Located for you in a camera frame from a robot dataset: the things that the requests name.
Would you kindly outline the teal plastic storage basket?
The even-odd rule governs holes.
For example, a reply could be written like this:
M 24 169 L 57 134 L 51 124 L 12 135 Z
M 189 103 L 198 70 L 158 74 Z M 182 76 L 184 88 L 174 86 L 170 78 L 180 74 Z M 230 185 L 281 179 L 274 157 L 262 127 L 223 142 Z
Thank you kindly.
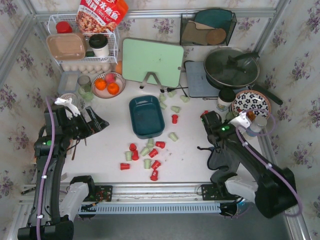
M 165 129 L 165 121 L 159 100 L 153 95 L 133 98 L 129 102 L 132 130 L 139 139 L 160 136 Z

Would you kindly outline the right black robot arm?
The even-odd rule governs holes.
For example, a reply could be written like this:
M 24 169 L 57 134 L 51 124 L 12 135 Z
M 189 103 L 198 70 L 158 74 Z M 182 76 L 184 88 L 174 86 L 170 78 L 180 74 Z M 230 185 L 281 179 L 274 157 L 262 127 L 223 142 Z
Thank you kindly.
M 213 171 L 210 181 L 222 198 L 244 198 L 268 219 L 302 205 L 293 172 L 272 164 L 255 150 L 240 132 L 243 124 L 222 121 L 215 111 L 204 112 L 200 119 L 212 145 L 207 160 Z

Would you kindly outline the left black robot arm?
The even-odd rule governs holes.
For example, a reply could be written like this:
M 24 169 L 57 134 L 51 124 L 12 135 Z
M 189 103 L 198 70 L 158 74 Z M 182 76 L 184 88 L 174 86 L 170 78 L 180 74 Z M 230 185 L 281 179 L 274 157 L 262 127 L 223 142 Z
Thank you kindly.
M 34 201 L 26 226 L 17 232 L 19 240 L 71 240 L 82 202 L 95 193 L 90 175 L 76 176 L 60 201 L 62 170 L 71 141 L 79 142 L 109 126 L 90 106 L 68 117 L 70 112 L 70 108 L 55 104 L 44 111 L 45 125 L 34 144 Z

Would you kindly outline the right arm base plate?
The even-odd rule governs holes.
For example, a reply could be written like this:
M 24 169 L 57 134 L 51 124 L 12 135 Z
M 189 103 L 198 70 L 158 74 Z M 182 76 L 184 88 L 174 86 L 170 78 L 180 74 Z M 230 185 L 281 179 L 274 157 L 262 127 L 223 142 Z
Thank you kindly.
M 235 201 L 240 197 L 230 194 L 224 186 L 217 184 L 202 184 L 201 196 L 203 201 Z

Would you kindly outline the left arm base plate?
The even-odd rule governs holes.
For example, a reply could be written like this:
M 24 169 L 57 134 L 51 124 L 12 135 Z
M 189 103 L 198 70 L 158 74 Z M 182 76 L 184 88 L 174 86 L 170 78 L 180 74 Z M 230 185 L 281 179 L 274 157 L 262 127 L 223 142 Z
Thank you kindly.
M 84 202 L 111 202 L 112 185 L 96 185 L 95 192 L 84 199 Z

